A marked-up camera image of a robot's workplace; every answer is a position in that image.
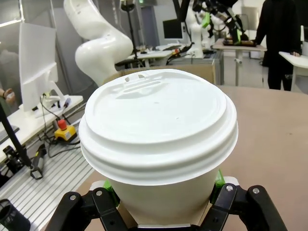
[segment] person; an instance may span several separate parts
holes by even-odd
[[[11,114],[10,105],[15,103],[15,93],[12,89],[0,89],[0,103],[6,116],[9,116]]]
[[[280,51],[300,56],[300,24],[293,0],[265,0],[263,3],[255,43],[266,36],[267,52],[263,66],[269,68],[270,89],[291,90],[293,66],[279,55]]]

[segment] wooden table surface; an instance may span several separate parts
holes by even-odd
[[[257,45],[256,47],[245,47],[245,46],[225,46],[223,45],[224,39],[218,39],[216,43],[213,45],[213,49],[217,50],[240,50],[240,51],[266,51],[267,49],[261,45]]]
[[[221,165],[244,189],[262,185],[288,230],[308,230],[308,95],[279,90],[220,87],[234,102],[239,139]],[[80,188],[85,194],[94,173]],[[99,220],[87,229],[103,230]],[[237,216],[229,216],[224,231],[246,231]]]

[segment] person's hand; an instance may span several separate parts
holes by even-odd
[[[297,52],[292,52],[291,54],[294,55],[295,57],[300,57],[300,54]]]
[[[6,103],[8,104],[13,104],[15,103],[15,93],[13,92],[13,89],[7,89],[4,93],[4,98],[5,98],[5,101]]]

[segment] white desk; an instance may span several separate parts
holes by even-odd
[[[279,52],[279,54],[294,66],[291,87],[291,91],[294,91],[296,75],[308,76],[308,57],[303,55],[301,57],[296,57],[290,53],[282,51]]]
[[[236,62],[235,69],[235,86],[239,85],[239,79],[242,78],[243,72],[243,51],[266,51],[267,49],[261,45],[257,45],[256,47],[243,47],[243,46],[224,46],[224,39],[218,39],[214,44],[213,49],[217,50],[232,50],[235,51],[236,57],[234,61]]]
[[[65,110],[66,112],[70,109],[76,107],[79,103],[83,101],[82,96],[70,96],[71,103],[68,108]],[[57,116],[62,114],[62,111],[55,112]],[[46,125],[50,125],[56,117],[52,114],[45,115]],[[8,116],[8,120],[11,125],[19,127],[19,131],[16,132],[16,137],[18,138],[19,142],[23,145],[28,140],[30,140],[33,136],[35,136],[38,132],[44,129],[45,122],[44,118],[35,118],[35,117],[25,117],[23,110],[18,110]],[[6,159],[6,155],[3,152],[3,149],[7,146],[11,146],[13,148],[14,145],[11,139],[7,139],[3,144],[0,145],[0,163]]]
[[[164,59],[172,54],[172,51],[149,51],[147,54],[137,53],[137,57],[140,60],[144,60],[145,66],[150,67],[149,59]],[[127,59],[134,59],[135,55],[132,54]]]

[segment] black pole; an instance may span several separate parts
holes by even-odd
[[[127,15],[128,15],[128,22],[129,22],[129,28],[130,28],[130,35],[131,35],[131,41],[133,43],[133,52],[135,54],[135,59],[138,60],[138,56],[137,56],[137,49],[136,49],[136,43],[135,43],[135,36],[134,36],[134,30],[133,30],[133,26],[131,24],[131,18],[130,18],[130,13],[129,13],[129,7],[127,7],[126,9]]]
[[[8,118],[6,117],[6,114],[4,112],[4,109],[1,105],[1,103],[0,103],[0,121],[2,122],[4,129],[8,133],[8,136],[10,137],[10,139],[11,139],[16,151],[18,152],[19,156],[21,157],[23,163],[26,166],[31,167],[32,163],[31,163],[29,157],[27,156],[26,149],[22,147],[18,138],[16,137],[15,132],[13,131],[13,128],[11,127],[11,125],[8,121]]]

